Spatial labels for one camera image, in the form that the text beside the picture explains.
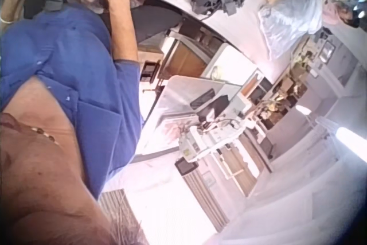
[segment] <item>person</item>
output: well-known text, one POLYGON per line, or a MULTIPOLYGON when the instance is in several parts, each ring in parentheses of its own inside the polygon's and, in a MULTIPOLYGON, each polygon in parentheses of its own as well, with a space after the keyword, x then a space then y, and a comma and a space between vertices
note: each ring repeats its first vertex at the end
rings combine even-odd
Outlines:
POLYGON ((324 0, 322 20, 329 25, 343 22, 353 28, 360 26, 358 13, 335 0, 324 0))
POLYGON ((81 6, 19 19, 1 10, 1 244, 128 244, 97 203, 133 158, 140 69, 129 0, 112 37, 81 6))

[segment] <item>white machine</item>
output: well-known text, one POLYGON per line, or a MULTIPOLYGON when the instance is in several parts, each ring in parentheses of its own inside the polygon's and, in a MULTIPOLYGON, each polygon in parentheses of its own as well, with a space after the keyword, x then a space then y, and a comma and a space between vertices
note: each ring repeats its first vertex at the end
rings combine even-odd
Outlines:
POLYGON ((255 122, 244 116, 251 106, 252 103, 241 93, 216 118, 216 107, 209 106, 204 120, 181 131, 179 150, 187 162, 195 162, 231 143, 246 127, 254 128, 255 122))

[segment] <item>blue shirt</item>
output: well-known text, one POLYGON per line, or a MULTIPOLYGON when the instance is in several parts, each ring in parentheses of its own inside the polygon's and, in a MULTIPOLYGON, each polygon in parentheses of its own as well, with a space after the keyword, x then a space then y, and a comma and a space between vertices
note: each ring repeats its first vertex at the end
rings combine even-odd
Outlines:
POLYGON ((73 124, 87 186, 98 198, 135 154, 142 127, 139 64, 114 63, 102 20, 78 6, 10 26, 1 50, 1 110, 37 76, 73 124))

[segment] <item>white table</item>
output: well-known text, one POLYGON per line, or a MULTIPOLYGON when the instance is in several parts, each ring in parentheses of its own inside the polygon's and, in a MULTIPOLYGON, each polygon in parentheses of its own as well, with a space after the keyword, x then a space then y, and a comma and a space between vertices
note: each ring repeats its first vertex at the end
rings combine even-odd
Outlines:
MULTIPOLYGON (((163 1, 196 18, 203 17, 193 14, 190 0, 163 1)), ((228 17, 223 12, 218 11, 205 20, 205 23, 242 51, 260 68, 266 78, 274 82, 290 62, 290 54, 288 52, 275 61, 268 60, 268 50, 257 17, 257 11, 265 2, 265 0, 246 0, 244 6, 235 15, 228 17)))

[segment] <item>bag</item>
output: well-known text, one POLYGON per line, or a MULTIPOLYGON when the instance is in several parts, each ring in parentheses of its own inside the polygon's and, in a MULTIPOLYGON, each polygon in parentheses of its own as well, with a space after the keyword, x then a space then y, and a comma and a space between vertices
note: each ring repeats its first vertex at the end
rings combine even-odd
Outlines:
POLYGON ((288 51, 304 34, 322 26, 322 0, 277 0, 258 12, 271 60, 288 51))

